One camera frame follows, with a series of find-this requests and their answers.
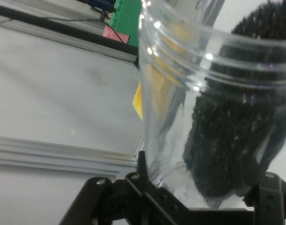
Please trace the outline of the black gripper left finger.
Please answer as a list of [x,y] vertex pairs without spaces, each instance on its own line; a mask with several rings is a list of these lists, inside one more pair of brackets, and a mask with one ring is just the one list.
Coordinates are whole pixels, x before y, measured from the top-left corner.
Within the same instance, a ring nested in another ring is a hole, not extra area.
[[189,211],[147,176],[144,151],[137,169],[115,182],[104,177],[88,179],[62,218],[62,225],[111,225],[125,219],[130,225],[187,225]]

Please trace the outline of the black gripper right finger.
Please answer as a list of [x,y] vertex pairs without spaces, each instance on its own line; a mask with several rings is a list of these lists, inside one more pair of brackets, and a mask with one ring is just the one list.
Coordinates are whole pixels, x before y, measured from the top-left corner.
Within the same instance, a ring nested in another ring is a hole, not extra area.
[[254,225],[286,223],[286,182],[277,174],[267,172],[245,195],[244,202],[254,207]]

